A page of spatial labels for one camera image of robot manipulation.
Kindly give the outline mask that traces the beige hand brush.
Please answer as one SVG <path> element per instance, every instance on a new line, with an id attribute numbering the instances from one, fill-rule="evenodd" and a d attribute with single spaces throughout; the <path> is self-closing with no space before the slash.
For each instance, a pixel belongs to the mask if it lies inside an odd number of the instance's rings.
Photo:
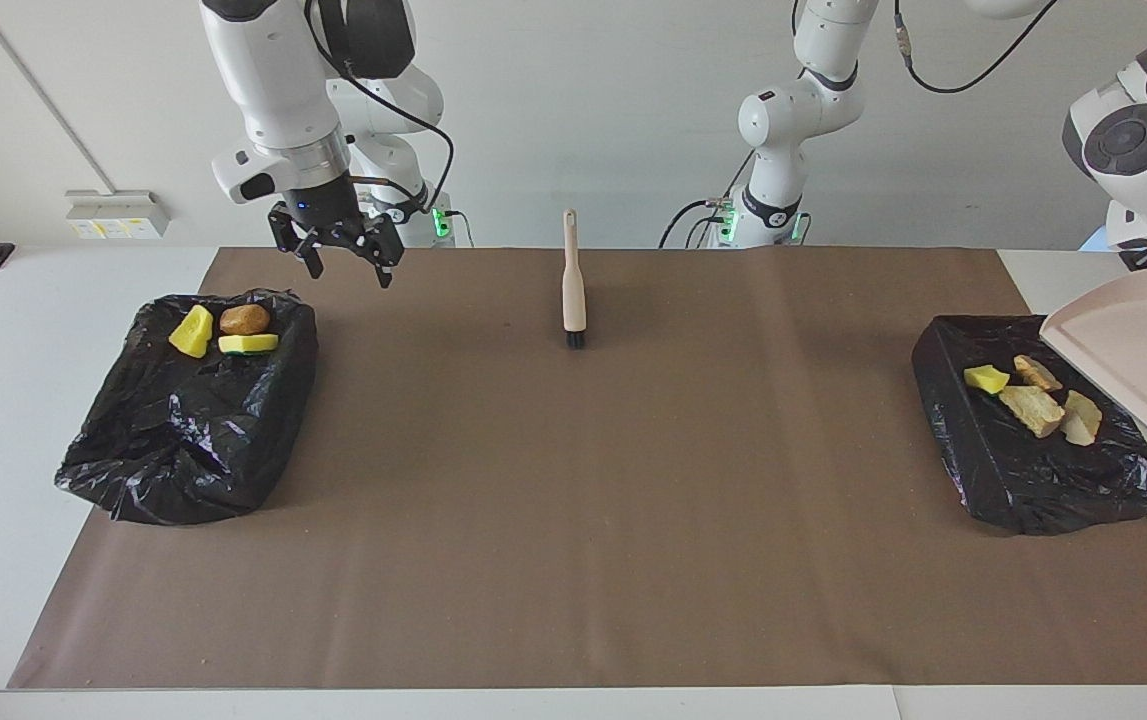
<path id="1" fill-rule="evenodd" d="M 578 225 L 576 210 L 569 208 L 563 213 L 564 268 L 561 274 L 561 318 L 569 349 L 585 347 L 587 311 L 585 281 L 579 266 Z"/>

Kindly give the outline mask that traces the empty black bagged bin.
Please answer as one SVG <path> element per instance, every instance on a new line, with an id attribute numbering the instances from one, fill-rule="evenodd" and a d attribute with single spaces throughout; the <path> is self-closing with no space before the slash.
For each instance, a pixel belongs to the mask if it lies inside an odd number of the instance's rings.
<path id="1" fill-rule="evenodd" d="M 913 346 L 922 410 L 949 478 L 972 518 L 1027 537 L 1147 515 L 1147 443 L 1128 410 L 1040 341 L 1040 315 L 941 315 Z M 1031 357 L 1103 413 L 1094 443 L 1036 437 L 998 397 L 969 388 L 966 369 L 1012 371 Z"/>

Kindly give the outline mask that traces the large toy croissant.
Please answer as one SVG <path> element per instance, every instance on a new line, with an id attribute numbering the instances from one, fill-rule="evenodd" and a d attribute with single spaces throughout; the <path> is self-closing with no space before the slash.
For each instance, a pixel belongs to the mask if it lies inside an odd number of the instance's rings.
<path id="1" fill-rule="evenodd" d="M 1041 388 L 1006 386 L 997 397 L 1036 438 L 1050 437 L 1066 418 L 1066 409 Z"/>

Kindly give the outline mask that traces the pale bread chunk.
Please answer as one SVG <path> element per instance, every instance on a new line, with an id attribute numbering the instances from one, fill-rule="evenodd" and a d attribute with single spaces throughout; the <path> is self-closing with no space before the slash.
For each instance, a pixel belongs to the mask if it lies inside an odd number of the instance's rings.
<path id="1" fill-rule="evenodd" d="M 1061 428 L 1067 441 L 1080 447 L 1094 445 L 1099 429 L 1102 426 L 1103 413 L 1093 400 L 1089 396 L 1082 396 L 1076 389 L 1070 389 L 1063 410 L 1066 410 L 1066 415 L 1063 415 L 1059 428 Z"/>

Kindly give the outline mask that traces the yellow sponge wedge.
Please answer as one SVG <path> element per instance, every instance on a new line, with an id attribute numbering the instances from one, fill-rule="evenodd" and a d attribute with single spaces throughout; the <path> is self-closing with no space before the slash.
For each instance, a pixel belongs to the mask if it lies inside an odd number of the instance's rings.
<path id="1" fill-rule="evenodd" d="M 203 305 L 194 305 L 169 334 L 169 343 L 185 357 L 206 357 L 209 341 L 212 341 L 214 318 Z"/>

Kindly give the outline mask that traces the white wall socket box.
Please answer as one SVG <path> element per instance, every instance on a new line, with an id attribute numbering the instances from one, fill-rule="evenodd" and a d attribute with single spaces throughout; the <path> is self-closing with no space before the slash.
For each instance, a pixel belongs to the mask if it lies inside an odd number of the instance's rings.
<path id="1" fill-rule="evenodd" d="M 67 191 L 67 225 L 79 240 L 162 240 L 171 218 L 153 191 Z"/>

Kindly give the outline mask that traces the brown bread roll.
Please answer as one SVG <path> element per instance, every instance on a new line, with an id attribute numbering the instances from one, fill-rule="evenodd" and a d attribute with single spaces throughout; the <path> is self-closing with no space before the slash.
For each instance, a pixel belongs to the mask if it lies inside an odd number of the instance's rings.
<path id="1" fill-rule="evenodd" d="M 253 336 L 268 332 L 272 315 L 259 304 L 243 304 L 224 310 L 218 318 L 218 328 L 229 336 Z"/>

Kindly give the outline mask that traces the crumpled black bagged bin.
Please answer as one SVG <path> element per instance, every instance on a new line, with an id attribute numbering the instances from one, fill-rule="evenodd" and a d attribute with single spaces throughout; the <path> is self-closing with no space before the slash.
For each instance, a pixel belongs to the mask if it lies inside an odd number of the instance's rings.
<path id="1" fill-rule="evenodd" d="M 194 306 L 213 314 L 256 304 L 276 350 L 229 357 L 214 342 L 186 357 L 169 332 Z M 309 410 L 320 345 L 317 313 L 289 291 L 171 294 L 136 311 L 120 354 L 67 447 L 55 486 L 114 521 L 193 525 L 257 511 Z"/>

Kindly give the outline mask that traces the small toy croissant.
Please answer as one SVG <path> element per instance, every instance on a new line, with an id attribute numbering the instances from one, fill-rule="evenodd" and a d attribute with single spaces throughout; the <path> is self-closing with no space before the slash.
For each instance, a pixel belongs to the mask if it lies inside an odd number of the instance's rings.
<path id="1" fill-rule="evenodd" d="M 1058 379 L 1047 366 L 1039 363 L 1033 357 L 1027 357 L 1025 354 L 1020 354 L 1013 357 L 1012 360 L 1013 368 L 1017 373 L 1020 379 L 1027 384 L 1027 386 L 1039 388 L 1041 391 L 1047 393 L 1053 393 L 1056 391 L 1062 391 L 1063 383 Z"/>

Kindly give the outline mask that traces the brown paper table mat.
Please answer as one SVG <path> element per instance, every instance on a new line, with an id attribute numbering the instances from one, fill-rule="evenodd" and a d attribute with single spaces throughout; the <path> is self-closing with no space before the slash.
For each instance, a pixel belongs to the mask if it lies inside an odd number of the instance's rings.
<path id="1" fill-rule="evenodd" d="M 911 352 L 1025 310 L 993 251 L 225 249 L 320 359 L 258 512 L 93 512 L 11 688 L 1147 684 L 1147 521 L 966 514 Z"/>

